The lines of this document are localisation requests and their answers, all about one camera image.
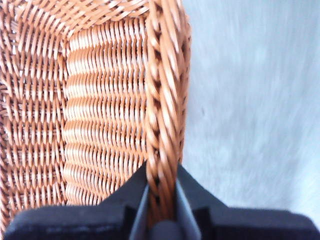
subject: gray surface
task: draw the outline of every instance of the gray surface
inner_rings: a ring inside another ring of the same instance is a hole
[[[184,6],[184,166],[229,206],[288,209],[320,227],[320,1]]]

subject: wicker weave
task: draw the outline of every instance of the wicker weave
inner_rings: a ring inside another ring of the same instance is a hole
[[[174,218],[189,62],[179,0],[1,0],[1,234],[98,204],[145,160],[151,219]]]

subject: black mount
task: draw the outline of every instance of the black mount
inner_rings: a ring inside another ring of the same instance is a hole
[[[313,222],[283,210],[227,207],[182,167],[176,184],[176,222],[147,230],[145,164],[97,206],[46,206],[19,213],[5,240],[320,240]]]

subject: white carpet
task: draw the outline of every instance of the white carpet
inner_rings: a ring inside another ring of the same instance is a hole
[[[288,209],[320,228],[320,1],[183,3],[184,166],[229,206]]]

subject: woven basket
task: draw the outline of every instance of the woven basket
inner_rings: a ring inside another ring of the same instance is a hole
[[[174,218],[189,64],[180,0],[1,0],[1,234],[23,209],[98,204],[146,160],[150,219]]]

